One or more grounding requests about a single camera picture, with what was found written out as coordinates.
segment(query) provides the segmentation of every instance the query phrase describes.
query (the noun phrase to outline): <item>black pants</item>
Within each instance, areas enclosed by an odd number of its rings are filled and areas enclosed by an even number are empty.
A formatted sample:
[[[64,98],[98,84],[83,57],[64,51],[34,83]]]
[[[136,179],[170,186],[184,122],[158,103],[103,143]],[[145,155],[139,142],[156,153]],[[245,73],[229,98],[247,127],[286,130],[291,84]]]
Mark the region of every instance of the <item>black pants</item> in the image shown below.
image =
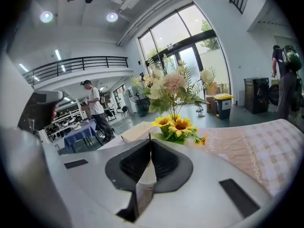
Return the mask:
[[[277,113],[279,118],[288,119],[292,100],[295,98],[296,74],[288,72],[280,78],[279,104]]]
[[[105,134],[105,137],[107,139],[111,138],[113,135],[112,128],[108,123],[108,121],[106,120],[105,116],[103,114],[99,114],[99,115],[91,115],[91,117],[95,119],[98,128]]]

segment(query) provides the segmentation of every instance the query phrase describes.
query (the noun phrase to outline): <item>pink flower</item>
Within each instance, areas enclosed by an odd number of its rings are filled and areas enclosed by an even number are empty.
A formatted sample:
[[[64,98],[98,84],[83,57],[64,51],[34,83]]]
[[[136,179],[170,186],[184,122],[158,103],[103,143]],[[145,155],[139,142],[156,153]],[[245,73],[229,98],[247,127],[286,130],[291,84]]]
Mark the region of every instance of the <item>pink flower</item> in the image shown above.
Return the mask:
[[[163,79],[163,87],[170,94],[177,94],[180,89],[179,87],[187,88],[184,77],[180,74],[167,74]]]

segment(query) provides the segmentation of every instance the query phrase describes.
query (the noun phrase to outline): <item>blue tablecloth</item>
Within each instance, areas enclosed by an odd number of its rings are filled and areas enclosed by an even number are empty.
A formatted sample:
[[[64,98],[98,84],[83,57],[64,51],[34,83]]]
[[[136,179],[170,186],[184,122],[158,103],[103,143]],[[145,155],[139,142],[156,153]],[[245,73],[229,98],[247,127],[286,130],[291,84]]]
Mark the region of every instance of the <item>blue tablecloth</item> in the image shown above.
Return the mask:
[[[65,147],[67,149],[72,148],[72,144],[75,143],[78,140],[84,139],[89,136],[95,136],[96,135],[96,122],[94,120],[90,120],[90,122],[86,125],[83,125],[79,130],[72,130],[70,131],[65,137]]]

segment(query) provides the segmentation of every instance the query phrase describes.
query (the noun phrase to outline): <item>green backpack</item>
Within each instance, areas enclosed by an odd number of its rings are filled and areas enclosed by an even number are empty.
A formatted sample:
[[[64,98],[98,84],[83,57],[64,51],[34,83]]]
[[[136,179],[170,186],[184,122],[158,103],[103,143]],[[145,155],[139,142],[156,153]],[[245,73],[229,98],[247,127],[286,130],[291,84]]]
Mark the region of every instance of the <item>green backpack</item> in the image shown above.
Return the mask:
[[[293,72],[297,72],[302,68],[302,62],[299,58],[299,54],[293,46],[284,46],[282,50],[283,61],[288,69]]]

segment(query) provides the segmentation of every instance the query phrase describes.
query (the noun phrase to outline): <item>black cap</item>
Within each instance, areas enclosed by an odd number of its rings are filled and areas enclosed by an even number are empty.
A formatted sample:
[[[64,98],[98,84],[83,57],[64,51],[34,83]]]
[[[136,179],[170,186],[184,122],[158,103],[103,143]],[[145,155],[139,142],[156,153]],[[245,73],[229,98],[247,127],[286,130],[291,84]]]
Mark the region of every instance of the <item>black cap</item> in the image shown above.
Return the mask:
[[[85,84],[87,84],[87,85],[90,84],[90,85],[91,85],[92,83],[91,83],[90,80],[85,80],[82,84],[83,84],[83,85],[85,85]]]

